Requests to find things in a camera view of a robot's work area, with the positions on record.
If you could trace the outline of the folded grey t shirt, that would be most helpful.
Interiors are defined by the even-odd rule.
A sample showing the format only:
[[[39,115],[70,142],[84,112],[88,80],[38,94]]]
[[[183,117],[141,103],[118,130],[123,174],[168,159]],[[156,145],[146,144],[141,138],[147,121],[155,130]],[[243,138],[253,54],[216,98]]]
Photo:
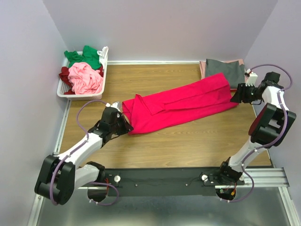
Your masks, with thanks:
[[[245,66],[238,60],[225,63],[214,59],[207,59],[205,77],[207,78],[218,73],[223,73],[231,89],[237,88],[240,83],[245,83]]]

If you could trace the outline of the crimson red t shirt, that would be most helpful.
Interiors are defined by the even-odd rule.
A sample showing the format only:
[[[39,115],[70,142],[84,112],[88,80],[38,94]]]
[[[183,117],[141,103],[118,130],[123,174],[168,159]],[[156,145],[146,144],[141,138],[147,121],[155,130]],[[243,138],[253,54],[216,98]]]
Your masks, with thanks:
[[[230,85],[223,73],[218,73],[152,95],[137,94],[124,101],[122,109],[134,128],[131,134],[145,134],[236,107],[230,99]]]

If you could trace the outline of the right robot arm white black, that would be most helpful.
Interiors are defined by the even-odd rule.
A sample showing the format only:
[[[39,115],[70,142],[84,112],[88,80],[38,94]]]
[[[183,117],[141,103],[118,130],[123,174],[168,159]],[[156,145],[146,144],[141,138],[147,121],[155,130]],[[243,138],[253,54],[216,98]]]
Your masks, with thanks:
[[[280,145],[296,120],[296,114],[285,104],[285,89],[278,83],[279,73],[267,73],[258,87],[254,85],[257,75],[251,70],[247,70],[246,74],[249,76],[247,82],[238,84],[231,102],[251,104],[260,101],[265,105],[248,131],[248,141],[235,155],[224,161],[217,171],[217,181],[223,185],[238,182],[244,169],[262,151]]]

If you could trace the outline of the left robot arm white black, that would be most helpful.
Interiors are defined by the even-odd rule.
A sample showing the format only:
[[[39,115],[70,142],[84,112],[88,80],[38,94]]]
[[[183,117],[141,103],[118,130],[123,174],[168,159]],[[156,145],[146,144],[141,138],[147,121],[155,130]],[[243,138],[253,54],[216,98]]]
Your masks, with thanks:
[[[83,139],[66,152],[47,156],[34,187],[36,194],[48,198],[54,205],[64,205],[73,191],[86,184],[111,186],[106,183],[105,167],[96,162],[81,164],[110,140],[131,132],[134,128],[115,107],[106,107],[101,119]]]

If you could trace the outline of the light pink t shirt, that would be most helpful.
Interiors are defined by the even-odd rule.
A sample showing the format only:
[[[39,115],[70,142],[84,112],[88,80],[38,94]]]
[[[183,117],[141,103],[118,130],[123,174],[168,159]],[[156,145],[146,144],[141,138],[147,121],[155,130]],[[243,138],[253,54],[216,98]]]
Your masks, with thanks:
[[[68,80],[76,95],[97,94],[102,91],[102,68],[94,70],[88,63],[74,63],[69,68]]]

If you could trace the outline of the white plastic laundry basket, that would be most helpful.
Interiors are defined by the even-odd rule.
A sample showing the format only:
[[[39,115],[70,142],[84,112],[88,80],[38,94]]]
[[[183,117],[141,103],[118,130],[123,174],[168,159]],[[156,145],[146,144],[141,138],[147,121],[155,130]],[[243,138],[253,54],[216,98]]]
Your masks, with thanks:
[[[105,90],[107,66],[108,66],[108,62],[105,66],[103,66],[103,83],[102,83],[101,92],[95,93],[95,94],[65,95],[64,92],[68,91],[68,86],[61,79],[59,79],[59,83],[58,83],[58,87],[57,87],[57,95],[59,97],[65,97],[71,101],[100,100],[102,98],[104,90]]]

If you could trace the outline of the dark red t shirt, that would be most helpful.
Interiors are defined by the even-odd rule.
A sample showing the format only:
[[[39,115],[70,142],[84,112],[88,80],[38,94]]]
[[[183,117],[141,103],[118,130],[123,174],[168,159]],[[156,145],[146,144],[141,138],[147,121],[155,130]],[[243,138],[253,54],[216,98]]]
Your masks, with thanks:
[[[65,95],[72,95],[74,92],[72,91],[72,84],[70,83],[69,79],[69,69],[68,67],[62,67],[61,72],[59,73],[60,79],[68,86],[68,91],[64,92]]]

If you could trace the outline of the green t shirt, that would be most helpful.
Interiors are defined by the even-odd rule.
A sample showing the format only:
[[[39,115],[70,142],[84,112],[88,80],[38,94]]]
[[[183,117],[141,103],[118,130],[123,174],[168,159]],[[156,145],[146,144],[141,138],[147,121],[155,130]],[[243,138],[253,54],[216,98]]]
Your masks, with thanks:
[[[85,45],[82,53],[79,54],[77,51],[69,52],[64,51],[64,56],[68,59],[68,67],[72,67],[75,63],[87,63],[93,70],[101,68],[102,64],[99,62],[99,55],[97,50]]]

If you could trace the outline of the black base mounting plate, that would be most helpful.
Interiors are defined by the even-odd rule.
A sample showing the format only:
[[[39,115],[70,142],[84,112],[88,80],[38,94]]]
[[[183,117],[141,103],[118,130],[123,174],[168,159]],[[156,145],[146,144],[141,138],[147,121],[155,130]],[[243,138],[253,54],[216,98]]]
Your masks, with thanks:
[[[96,202],[117,196],[215,196],[221,188],[230,195],[232,187],[244,184],[218,172],[218,167],[106,169],[105,181],[114,188],[90,185],[87,196]]]

